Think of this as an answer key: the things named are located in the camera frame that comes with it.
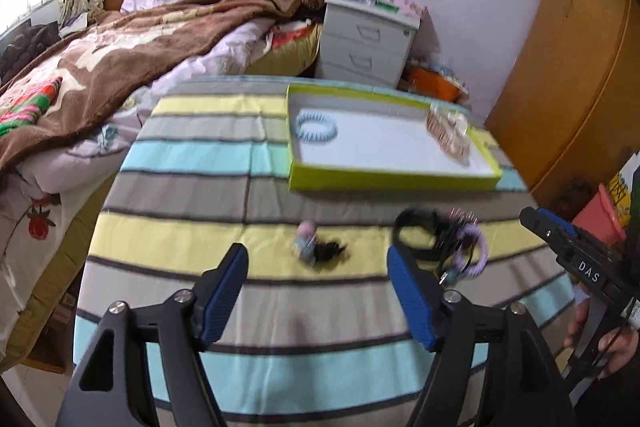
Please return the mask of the orange storage box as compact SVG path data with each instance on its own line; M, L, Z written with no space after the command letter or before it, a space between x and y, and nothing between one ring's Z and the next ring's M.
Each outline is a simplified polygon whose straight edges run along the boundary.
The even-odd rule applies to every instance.
M409 90L416 94L449 103L458 103L463 98L463 90L457 83L431 69L411 65L407 68L406 80Z

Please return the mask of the black smart wristband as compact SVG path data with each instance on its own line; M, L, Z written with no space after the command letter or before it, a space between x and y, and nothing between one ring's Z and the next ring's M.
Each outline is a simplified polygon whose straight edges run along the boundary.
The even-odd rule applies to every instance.
M435 263L449 251L454 221L433 209L402 210L394 222L392 245L414 260Z

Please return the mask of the brown fleece blanket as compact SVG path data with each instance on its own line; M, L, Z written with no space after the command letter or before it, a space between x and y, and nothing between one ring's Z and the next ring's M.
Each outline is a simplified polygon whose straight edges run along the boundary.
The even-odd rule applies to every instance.
M1 89L6 115L28 91L60 80L58 97L36 122L3 135L1 172L32 155L73 145L128 96L259 17L285 20L299 0L182 0L130 14L103 12L96 24L50 46Z

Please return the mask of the black elastic with teal bead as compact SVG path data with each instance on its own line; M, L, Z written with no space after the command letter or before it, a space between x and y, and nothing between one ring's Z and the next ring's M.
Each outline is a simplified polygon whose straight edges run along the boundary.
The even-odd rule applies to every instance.
M463 225L457 231L454 252L440 262L438 266L439 285L452 285L468 271L472 265L476 243L477 239L472 225Z

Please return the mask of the pink plastic bucket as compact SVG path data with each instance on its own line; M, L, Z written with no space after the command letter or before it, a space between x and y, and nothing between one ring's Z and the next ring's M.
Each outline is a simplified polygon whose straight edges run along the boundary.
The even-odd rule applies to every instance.
M573 225L587 231L606 246L626 241L626 232L618 221L612 198L602 184L588 204L578 212Z

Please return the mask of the large wooden closet door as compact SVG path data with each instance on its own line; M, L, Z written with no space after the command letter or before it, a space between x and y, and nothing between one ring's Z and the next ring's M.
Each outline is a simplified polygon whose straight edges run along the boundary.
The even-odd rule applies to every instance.
M541 0L486 127L539 204L639 148L639 3Z

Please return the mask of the green shallow tray box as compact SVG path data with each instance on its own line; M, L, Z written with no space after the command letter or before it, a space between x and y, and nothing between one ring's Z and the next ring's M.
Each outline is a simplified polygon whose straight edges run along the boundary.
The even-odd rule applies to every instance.
M460 165L426 130L431 106L463 114L403 95L290 84L288 187L297 192L496 188L502 170L480 132L468 121L470 165Z

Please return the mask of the grey bedside drawer cabinet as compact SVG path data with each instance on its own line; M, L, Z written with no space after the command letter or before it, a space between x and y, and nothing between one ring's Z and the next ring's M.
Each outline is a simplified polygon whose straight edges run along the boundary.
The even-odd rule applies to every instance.
M314 75L394 89L420 29L404 14L357 0L326 0Z

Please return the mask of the white floral duvet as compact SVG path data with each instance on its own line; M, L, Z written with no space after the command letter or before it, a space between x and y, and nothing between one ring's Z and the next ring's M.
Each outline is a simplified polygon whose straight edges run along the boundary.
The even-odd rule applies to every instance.
M180 1L124 0L114 12L130 14ZM149 86L134 90L111 117L75 144L37 153L8 174L1 173L4 369L29 355L84 264L106 191L160 98L194 77L244 72L255 44L276 21L249 20L208 53L191 56ZM55 103L60 87L60 80L40 84L21 96L9 112L31 96L51 91L52 103L39 119Z

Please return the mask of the pearl translucent claw hair clip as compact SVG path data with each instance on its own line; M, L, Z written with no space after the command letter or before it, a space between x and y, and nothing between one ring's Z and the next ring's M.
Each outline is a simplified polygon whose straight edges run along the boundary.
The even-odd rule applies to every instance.
M427 132L447 156L460 165L469 167L471 153L469 123L463 114L431 106L426 114L425 126Z

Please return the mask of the yellow pillow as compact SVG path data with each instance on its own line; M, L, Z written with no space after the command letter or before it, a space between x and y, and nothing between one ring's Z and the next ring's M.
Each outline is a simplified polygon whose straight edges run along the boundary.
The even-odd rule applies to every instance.
M314 25L306 35L298 36L263 56L256 58L244 70L249 76L297 77L314 65L320 46L322 26Z

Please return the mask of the striped mattress cover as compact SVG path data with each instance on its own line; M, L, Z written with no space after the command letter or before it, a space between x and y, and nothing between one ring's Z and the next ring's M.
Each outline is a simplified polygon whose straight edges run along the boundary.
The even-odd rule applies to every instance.
M75 360L111 303L161 303L241 243L247 281L202 358L227 421L405 425L432 363L386 275L393 224L408 208L472 212L489 260L459 291L484 306L523 303L561 349L574 291L518 222L532 198L514 169L489 192L293 192L286 91L285 80L211 79L160 99L96 222Z

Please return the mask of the pink flowered box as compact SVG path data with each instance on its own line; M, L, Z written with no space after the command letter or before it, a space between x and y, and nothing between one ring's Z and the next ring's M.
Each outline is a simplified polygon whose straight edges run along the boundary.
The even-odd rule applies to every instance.
M423 20L427 14L427 7L414 0L378 0L389 5L396 6L401 14L408 17Z

